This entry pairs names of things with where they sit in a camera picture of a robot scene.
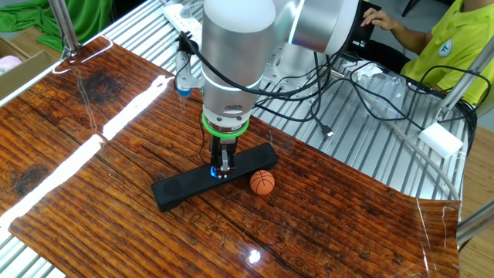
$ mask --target metal grid surface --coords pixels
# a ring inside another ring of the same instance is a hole
[[[138,56],[175,73],[174,40],[178,37],[178,31],[164,17],[163,5],[164,3],[158,0],[149,0],[103,30],[102,34]],[[192,15],[202,22],[200,5],[193,8]],[[191,64],[193,75],[199,76],[200,64],[196,57],[192,58]],[[265,77],[261,88],[270,90],[275,83],[277,79]],[[376,82],[371,86],[373,91],[397,94],[394,92],[395,88],[386,84]],[[404,103],[407,103],[407,100],[410,101],[410,97],[405,92]],[[286,103],[272,100],[267,103],[267,107],[291,117],[305,117],[312,101]],[[431,124],[438,100],[422,96],[417,98],[414,104],[411,111],[413,119],[423,126]],[[323,95],[322,109],[318,116],[333,129],[335,135],[331,138],[324,137],[314,121],[300,124],[273,116],[263,110],[256,110],[253,115],[400,192],[417,198],[451,198],[449,190],[438,174],[392,132],[386,123],[375,120],[368,114],[349,83],[340,83]],[[416,127],[407,121],[397,122],[397,125],[410,139],[418,142],[418,146],[450,177],[462,196],[465,167],[463,154],[466,152],[466,146],[463,147],[462,154],[444,160],[418,141]],[[456,121],[445,124],[444,127],[464,142],[468,141],[464,122]],[[0,242],[0,276],[65,276],[11,234],[1,234]]]

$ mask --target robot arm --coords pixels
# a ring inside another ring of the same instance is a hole
[[[281,42],[330,55],[337,52],[350,33],[359,1],[206,0],[201,53],[230,80],[258,90],[266,61]],[[217,177],[224,178],[235,169],[238,137],[249,125],[257,95],[230,86],[204,63],[201,73],[211,163]]]

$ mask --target person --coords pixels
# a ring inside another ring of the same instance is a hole
[[[364,59],[373,60],[401,73],[413,80],[420,81],[431,67],[445,65],[467,70],[484,46],[494,35],[494,0],[456,0],[439,23],[429,33],[407,29],[386,12],[373,8],[364,13],[361,26],[373,24],[383,30],[389,30],[402,46],[419,55],[410,60],[390,46],[372,42],[359,53]],[[492,82],[494,63],[491,62],[481,73]],[[463,73],[437,68],[424,79],[438,92],[450,90]],[[477,78],[463,95],[470,104],[479,104],[486,93],[487,84]]]

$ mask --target green ring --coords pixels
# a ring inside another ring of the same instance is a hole
[[[236,131],[234,133],[223,133],[215,131],[212,127],[210,127],[208,122],[206,121],[206,116],[204,115],[204,113],[202,114],[202,124],[204,124],[206,130],[213,136],[220,137],[221,139],[235,139],[238,136],[244,134],[244,132],[247,131],[247,127],[249,127],[249,121],[250,119],[245,122],[244,127],[242,127],[239,131]]]

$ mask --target black rectangular block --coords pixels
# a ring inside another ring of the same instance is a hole
[[[218,187],[227,182],[258,170],[271,170],[278,162],[278,157],[271,144],[262,144],[235,156],[235,170],[228,173],[227,178],[216,178],[211,172],[211,164],[186,171],[171,178],[152,184],[154,198],[160,211],[168,211],[185,199],[206,190]]]

